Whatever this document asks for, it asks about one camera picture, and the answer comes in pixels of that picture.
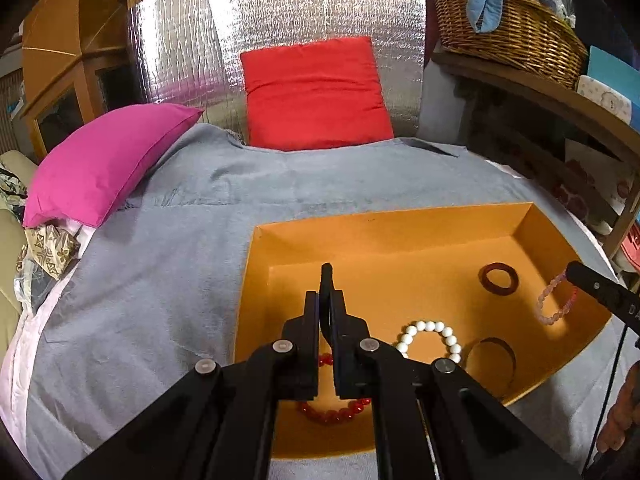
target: bracelet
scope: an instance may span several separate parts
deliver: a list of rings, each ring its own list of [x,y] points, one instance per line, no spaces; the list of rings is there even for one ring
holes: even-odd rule
[[[324,365],[333,366],[334,356],[331,354],[322,354],[318,358],[318,368]],[[306,418],[314,422],[323,424],[337,424],[338,422],[346,422],[354,416],[364,411],[364,407],[371,404],[371,399],[350,400],[346,408],[341,410],[316,410],[308,402],[296,402],[296,409],[303,413]]]
[[[480,345],[487,344],[487,343],[495,344],[503,348],[504,351],[506,351],[507,354],[509,355],[509,358],[511,359],[511,376],[509,377],[509,380],[507,381],[507,383],[504,385],[504,390],[501,392],[490,392],[496,399],[503,400],[509,393],[509,390],[511,389],[511,385],[513,384],[513,380],[516,377],[516,366],[517,366],[516,353],[513,351],[513,348],[511,348],[509,343],[507,343],[504,339],[500,339],[499,337],[486,337],[484,339],[481,339],[477,343],[471,344],[470,347],[467,346],[468,351],[466,354],[465,363],[468,364],[469,358]]]
[[[562,272],[561,274],[558,274],[554,279],[551,280],[551,283],[549,283],[549,285],[546,286],[546,289],[543,290],[542,294],[540,294],[540,296],[538,297],[538,303],[536,304],[536,317],[538,318],[538,321],[540,323],[551,326],[553,325],[553,323],[558,321],[558,319],[566,316],[566,314],[570,312],[571,307],[574,306],[575,300],[578,297],[578,289],[575,286],[574,286],[574,290],[571,293],[571,297],[569,298],[569,301],[567,301],[560,310],[558,310],[555,314],[553,314],[553,316],[546,317],[546,316],[543,316],[542,314],[542,304],[544,303],[546,297],[549,294],[551,294],[551,292],[556,288],[556,286],[564,282],[564,280],[566,280],[566,274],[564,272]]]
[[[414,341],[414,336],[418,332],[437,332],[443,339],[445,346],[449,349],[449,359],[455,363],[460,362],[460,352],[462,346],[458,344],[458,338],[453,335],[453,329],[450,326],[445,326],[441,321],[416,321],[414,324],[409,325],[404,333],[400,337],[400,342],[396,343],[396,349],[405,357],[408,358],[407,351],[409,345]]]
[[[492,270],[503,270],[504,272],[506,272],[511,279],[511,284],[507,287],[496,285],[489,279],[488,276],[489,272],[491,272]],[[478,277],[480,278],[480,283],[482,283],[482,286],[484,286],[486,290],[488,290],[492,294],[497,294],[498,296],[508,296],[510,294],[513,294],[518,288],[518,284],[520,283],[516,270],[513,267],[508,266],[507,264],[502,264],[500,262],[495,262],[494,264],[484,266],[482,269],[480,269]]]

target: magenta pillow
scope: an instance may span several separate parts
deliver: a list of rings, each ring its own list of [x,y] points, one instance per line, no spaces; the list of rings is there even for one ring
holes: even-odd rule
[[[100,227],[202,110],[174,104],[119,108],[85,124],[47,155],[29,187],[24,227],[71,218]]]

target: brown ring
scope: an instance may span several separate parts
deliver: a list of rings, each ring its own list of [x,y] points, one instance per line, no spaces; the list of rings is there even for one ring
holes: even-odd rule
[[[500,285],[496,285],[494,282],[489,280],[488,274],[492,270],[503,270],[506,272],[511,278],[511,285],[508,287],[503,287]],[[500,262],[495,262],[494,264],[489,264],[480,269],[480,273],[478,274],[478,278],[480,278],[480,283],[486,290],[488,290],[492,294],[497,294],[498,296],[508,296],[513,294],[518,288],[518,284],[520,280],[518,278],[518,273],[513,267],[508,266],[507,264],[502,264]]]

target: orange box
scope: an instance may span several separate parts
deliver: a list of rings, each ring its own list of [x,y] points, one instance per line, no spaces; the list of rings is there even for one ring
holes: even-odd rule
[[[567,364],[604,327],[609,312],[580,291],[572,311],[553,326],[535,317],[536,301],[566,264],[579,260],[558,229],[532,203],[492,204],[309,218],[256,227],[247,259],[236,333],[236,361],[280,338],[283,323],[303,311],[307,290],[318,290],[320,267],[334,267],[335,288],[347,312],[367,321],[370,334],[393,344],[416,320],[441,320],[458,342],[480,345],[466,370],[489,391],[500,390],[509,404]],[[510,296],[496,296],[479,282],[487,264],[503,262],[518,273]],[[492,271],[501,286],[506,274]],[[572,288],[563,283],[547,298],[549,316]],[[320,351],[330,348],[322,339]],[[436,333],[419,333],[409,357],[431,363],[446,355]],[[316,408],[340,409],[332,370],[319,371]],[[281,402],[273,443],[274,458],[310,458],[374,448],[370,406],[345,423],[323,426],[307,420],[293,402]]]

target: silver insulation sheet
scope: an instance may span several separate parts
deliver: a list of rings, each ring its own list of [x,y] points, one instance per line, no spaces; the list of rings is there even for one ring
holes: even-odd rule
[[[143,0],[129,41],[146,102],[207,109],[206,121],[245,134],[240,53],[370,36],[396,136],[417,132],[426,0]]]

